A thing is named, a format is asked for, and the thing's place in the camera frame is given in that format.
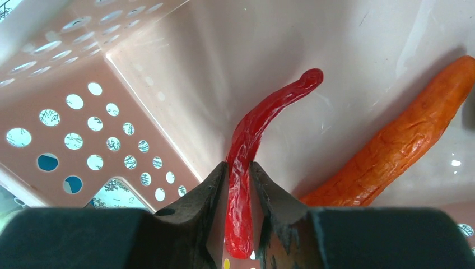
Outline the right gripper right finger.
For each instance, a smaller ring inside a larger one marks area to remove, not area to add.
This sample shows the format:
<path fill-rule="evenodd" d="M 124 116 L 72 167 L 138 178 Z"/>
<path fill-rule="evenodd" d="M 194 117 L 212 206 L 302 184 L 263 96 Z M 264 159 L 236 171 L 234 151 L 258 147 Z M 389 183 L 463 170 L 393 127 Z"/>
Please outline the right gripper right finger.
<path fill-rule="evenodd" d="M 473 268 L 451 217 L 427 207 L 309 207 L 256 162 L 249 175 L 264 219 L 263 268 Z"/>

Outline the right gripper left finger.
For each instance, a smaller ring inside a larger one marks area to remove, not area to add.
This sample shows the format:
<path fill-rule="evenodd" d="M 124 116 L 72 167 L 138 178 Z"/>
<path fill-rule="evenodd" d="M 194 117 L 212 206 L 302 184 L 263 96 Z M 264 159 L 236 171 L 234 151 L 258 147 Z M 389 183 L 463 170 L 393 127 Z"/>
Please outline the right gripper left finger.
<path fill-rule="evenodd" d="M 228 164 L 155 213 L 30 208 L 1 232 L 2 268 L 218 268 Z"/>

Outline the red chili toy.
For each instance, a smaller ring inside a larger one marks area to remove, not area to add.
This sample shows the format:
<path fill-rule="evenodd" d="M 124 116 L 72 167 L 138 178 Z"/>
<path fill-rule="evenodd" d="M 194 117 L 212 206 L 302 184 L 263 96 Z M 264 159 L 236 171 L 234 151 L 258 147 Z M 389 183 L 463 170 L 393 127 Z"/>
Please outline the red chili toy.
<path fill-rule="evenodd" d="M 309 95 L 323 80 L 322 70 L 307 70 L 295 82 L 265 97 L 236 126 L 225 158 L 229 165 L 229 191 L 224 242 L 230 256 L 247 259 L 254 250 L 249 165 L 264 131 L 285 107 Z"/>

